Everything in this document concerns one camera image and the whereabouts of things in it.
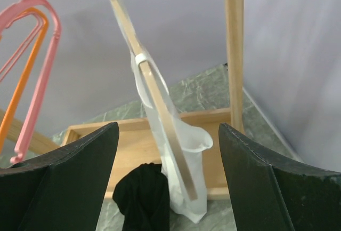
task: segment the wooden frame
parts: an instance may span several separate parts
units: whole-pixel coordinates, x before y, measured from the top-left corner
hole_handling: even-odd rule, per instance
[[[111,0],[111,4],[116,16],[124,15],[117,1]],[[225,0],[225,12],[230,108],[180,114],[183,121],[190,125],[204,128],[213,138],[213,147],[203,153],[204,176],[208,190],[208,199],[211,200],[229,198],[218,143],[218,126],[221,123],[229,123],[237,130],[244,132],[242,123],[243,0]],[[125,19],[122,26],[124,25],[130,28],[130,20]],[[131,34],[128,33],[126,35],[130,47],[133,52],[140,53],[141,48],[134,30],[128,32],[131,32]],[[140,68],[143,73],[148,72],[148,69],[150,70],[147,62],[142,62]],[[105,195],[106,198],[112,197],[116,183],[131,170],[145,162],[160,162],[158,149],[146,118],[118,120],[117,122],[120,129],[120,139],[112,175]],[[62,145],[78,140],[107,123],[110,122],[70,126],[65,134]]]

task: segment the black fabric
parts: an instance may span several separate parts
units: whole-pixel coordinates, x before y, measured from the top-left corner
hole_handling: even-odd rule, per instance
[[[169,230],[168,181],[161,164],[142,164],[117,183],[112,199],[125,216],[122,231]]]

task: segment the plastic hanger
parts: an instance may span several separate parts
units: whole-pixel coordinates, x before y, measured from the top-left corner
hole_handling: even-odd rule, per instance
[[[21,0],[15,4],[12,4],[8,8],[6,8],[2,13],[0,13],[0,33],[2,33],[2,31],[22,12],[35,5],[43,5],[49,10],[54,21],[55,28],[53,37],[50,41],[50,45],[47,50],[42,70],[40,71],[40,75],[28,109],[28,113],[26,115],[22,130],[15,145],[14,151],[17,154],[17,156],[11,158],[12,163],[22,161],[28,150],[32,135],[34,133],[34,128],[38,119],[38,114],[43,102],[43,97],[46,90],[48,78],[50,76],[51,69],[53,66],[60,38],[61,25],[55,10],[52,8],[51,4],[47,0]]]
[[[126,40],[126,43],[128,44],[130,51],[134,54],[135,59],[139,61],[139,68],[141,69],[151,97],[159,114],[160,120],[163,124],[166,137],[172,149],[172,153],[174,155],[176,165],[178,166],[178,169],[180,171],[180,175],[184,182],[188,197],[190,200],[196,200],[198,198],[197,191],[195,189],[190,170],[183,155],[180,143],[178,141],[172,117],[168,112],[167,106],[164,103],[164,100],[157,86],[153,71],[148,63],[148,53],[146,53],[144,47],[137,39],[133,24],[131,23],[129,15],[127,14],[122,2],[120,0],[110,0],[110,2],[113,8],[113,12],[119,23],[121,32]]]
[[[10,57],[10,59],[6,62],[6,64],[0,70],[0,74],[4,72],[4,74],[0,77],[0,82],[1,82],[5,78],[5,76],[9,73],[11,68],[19,60],[19,58],[22,56],[22,54],[27,49],[27,47],[30,45],[30,43],[33,41],[33,39],[36,37],[36,35],[39,33],[37,41],[33,46],[33,49],[31,51],[29,58],[28,58],[28,61],[26,62],[25,68],[24,68],[22,75],[19,79],[17,87],[15,88],[11,102],[7,108],[5,116],[4,116],[2,123],[0,125],[0,148],[2,148],[4,145],[4,141],[6,139],[8,131],[10,129],[12,120],[14,118],[15,111],[18,107],[20,98],[21,98],[22,93],[26,87],[27,80],[28,80],[29,75],[31,73],[32,67],[35,63],[35,60],[37,58],[39,49],[43,43],[44,37],[45,37],[46,32],[48,30],[48,19],[40,10],[33,8],[33,7],[28,8],[22,14],[20,14],[18,17],[16,17],[13,21],[11,21],[6,26],[6,29],[10,28],[15,21],[22,19],[28,15],[33,15],[37,19],[37,25],[35,26],[35,28],[26,37],[26,39],[23,41],[23,43],[18,47],[18,49],[15,51],[15,53]]]

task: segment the gray fabric wall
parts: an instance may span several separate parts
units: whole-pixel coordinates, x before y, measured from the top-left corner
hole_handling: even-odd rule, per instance
[[[341,0],[245,0],[245,87],[308,164],[341,171]]]
[[[0,0],[0,10],[16,1]],[[47,136],[137,98],[128,49],[109,1],[49,1],[63,31],[37,125]],[[226,62],[223,0],[124,2],[168,84]],[[340,21],[341,0],[245,0],[247,91],[303,160],[339,171]],[[28,18],[3,34],[0,64],[33,25]],[[21,120],[46,46],[17,111]],[[3,109],[23,59],[0,84]]]

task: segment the floor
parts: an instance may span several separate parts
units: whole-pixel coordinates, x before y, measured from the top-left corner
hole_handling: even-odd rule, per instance
[[[229,105],[228,72],[220,65],[195,77],[185,79],[170,87],[170,96],[179,112],[224,108]],[[145,117],[141,102],[133,101],[112,111],[97,116],[90,122],[114,121],[128,118]],[[243,122],[246,135],[254,141],[290,158],[294,156],[281,143],[252,102],[244,95]],[[53,136],[60,144],[64,132]],[[6,167],[10,156],[0,158],[0,167]],[[97,231],[121,230],[124,216],[120,214],[112,200],[103,202]],[[170,229],[176,230],[237,230],[234,222],[231,202],[209,201],[208,212],[199,224],[193,224],[187,218],[170,211]]]

